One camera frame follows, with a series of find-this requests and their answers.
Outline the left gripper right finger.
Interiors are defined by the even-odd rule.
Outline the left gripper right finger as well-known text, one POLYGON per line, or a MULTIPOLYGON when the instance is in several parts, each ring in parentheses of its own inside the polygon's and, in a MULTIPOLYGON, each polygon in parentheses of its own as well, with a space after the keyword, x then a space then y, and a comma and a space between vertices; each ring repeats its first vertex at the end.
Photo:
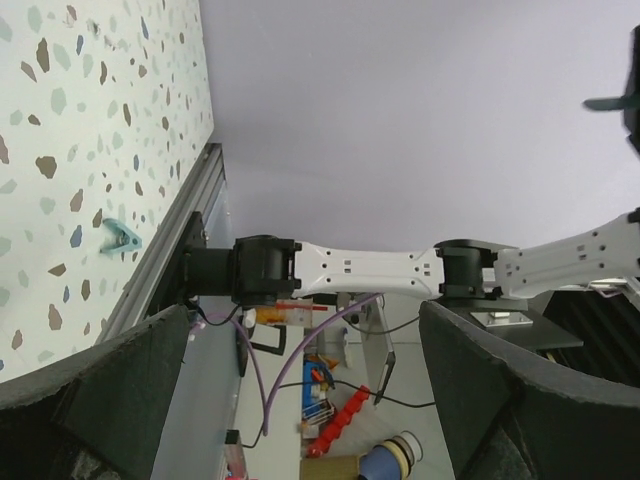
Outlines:
POLYGON ((422 303, 420 338, 458 479, 636 479, 639 391, 422 303))

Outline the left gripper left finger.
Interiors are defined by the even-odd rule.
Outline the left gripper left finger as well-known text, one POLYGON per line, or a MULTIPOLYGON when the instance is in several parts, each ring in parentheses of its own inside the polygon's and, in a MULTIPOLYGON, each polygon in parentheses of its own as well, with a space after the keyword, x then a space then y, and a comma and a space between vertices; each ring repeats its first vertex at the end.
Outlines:
POLYGON ((150 478, 189 332, 175 305, 2 383, 2 478, 150 478))

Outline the light teal clothespin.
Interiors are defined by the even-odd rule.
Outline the light teal clothespin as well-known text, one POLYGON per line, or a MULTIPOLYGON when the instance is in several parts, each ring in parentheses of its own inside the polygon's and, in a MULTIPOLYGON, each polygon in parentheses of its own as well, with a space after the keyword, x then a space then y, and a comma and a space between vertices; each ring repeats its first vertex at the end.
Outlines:
POLYGON ((118 219, 104 218, 102 225, 112 235, 112 240, 100 248, 102 254, 120 254, 142 248, 142 239, 118 219))

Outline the teal hanger with clips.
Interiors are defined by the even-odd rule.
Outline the teal hanger with clips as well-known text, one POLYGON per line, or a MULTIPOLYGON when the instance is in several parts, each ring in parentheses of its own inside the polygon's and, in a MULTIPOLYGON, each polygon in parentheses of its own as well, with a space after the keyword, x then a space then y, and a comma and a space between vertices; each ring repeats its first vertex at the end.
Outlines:
POLYGON ((624 111, 634 105, 635 100, 632 97, 599 97, 586 99, 583 102, 584 107, 594 112, 610 112, 624 111))

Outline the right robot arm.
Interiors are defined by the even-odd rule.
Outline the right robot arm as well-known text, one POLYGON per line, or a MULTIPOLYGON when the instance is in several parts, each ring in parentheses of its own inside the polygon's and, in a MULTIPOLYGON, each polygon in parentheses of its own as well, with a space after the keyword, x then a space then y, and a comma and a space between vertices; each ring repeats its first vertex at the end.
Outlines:
POLYGON ((321 294, 400 294, 450 308, 518 310, 541 293, 639 274, 639 212, 532 248, 474 240, 425 250, 340 250, 259 235, 230 249, 191 247, 188 296, 228 296, 245 308, 321 294))

